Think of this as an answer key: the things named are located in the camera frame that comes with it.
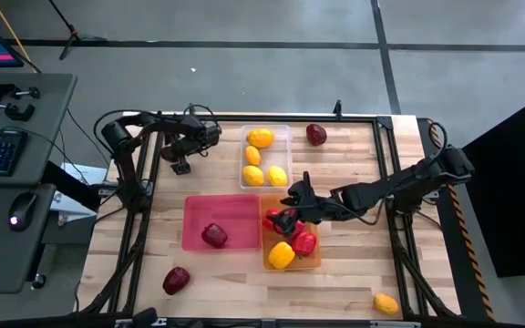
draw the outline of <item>yellow fruit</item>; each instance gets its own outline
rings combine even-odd
[[[400,311],[394,298],[383,293],[374,296],[374,307],[383,314],[395,315]]]
[[[253,146],[246,147],[244,157],[246,157],[246,161],[251,165],[261,164],[261,153]]]
[[[264,173],[255,166],[249,165],[244,167],[242,176],[249,186],[262,186],[264,184]]]
[[[271,182],[271,185],[274,187],[284,187],[289,182],[287,175],[284,173],[284,170],[278,166],[271,166],[267,172],[267,176],[269,178],[269,182]]]
[[[269,263],[272,264],[275,269],[286,268],[294,258],[295,252],[293,248],[284,241],[279,241],[269,253]]]
[[[256,128],[246,135],[246,140],[256,148],[267,148],[274,141],[274,134],[268,128]]]

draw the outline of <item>pink tray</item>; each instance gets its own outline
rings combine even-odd
[[[261,248],[260,200],[257,195],[189,196],[183,210],[181,248],[217,251],[201,239],[210,223],[221,226],[228,240],[222,250]]]

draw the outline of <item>orange tray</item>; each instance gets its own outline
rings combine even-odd
[[[286,206],[281,204],[279,200],[287,197],[286,194],[263,194],[261,196],[261,220],[263,220],[264,213],[268,209],[277,209],[282,210]],[[317,245],[315,250],[307,257],[299,259],[298,256],[295,256],[294,260],[284,269],[275,269],[272,264],[269,263],[269,253],[271,249],[280,241],[286,241],[290,244],[288,238],[285,238],[283,235],[271,231],[267,228],[261,227],[262,233],[262,265],[264,269],[268,271],[287,271],[287,270],[311,270],[321,266],[321,247],[319,246],[319,235],[317,234],[317,226],[312,223],[305,223],[305,231],[311,232],[317,236]]]

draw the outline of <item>black panel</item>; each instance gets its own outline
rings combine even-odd
[[[499,277],[525,275],[525,108],[469,143],[467,184]]]

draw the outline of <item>red fruit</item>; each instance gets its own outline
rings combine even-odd
[[[317,237],[311,232],[303,231],[293,241],[293,251],[302,256],[309,256],[315,250]]]
[[[221,248],[228,240],[228,235],[219,225],[210,223],[210,225],[201,232],[201,238],[209,245]]]
[[[317,124],[310,124],[307,126],[307,140],[314,146],[319,146],[327,140],[327,132],[325,129]]]
[[[181,267],[175,267],[171,269],[165,280],[163,281],[163,290],[168,295],[173,295],[176,292],[181,291],[190,281],[190,274]]]
[[[264,213],[264,216],[265,217],[270,217],[272,215],[279,215],[279,210],[277,209],[268,209],[265,213]]]
[[[262,219],[263,227],[268,229],[268,230],[270,230],[270,231],[274,231],[273,222],[270,220],[269,217],[273,216],[273,215],[279,215],[279,213],[280,213],[280,211],[278,211],[277,209],[268,209],[264,213],[265,218]],[[293,216],[294,214],[295,214],[295,210],[288,210],[287,212],[284,213],[284,215],[291,215],[291,216]],[[277,231],[282,232],[281,227],[277,226],[276,228],[277,228]],[[294,230],[293,234],[291,235],[291,238],[296,237],[304,229],[305,229],[305,224],[298,220],[295,223],[295,230]]]

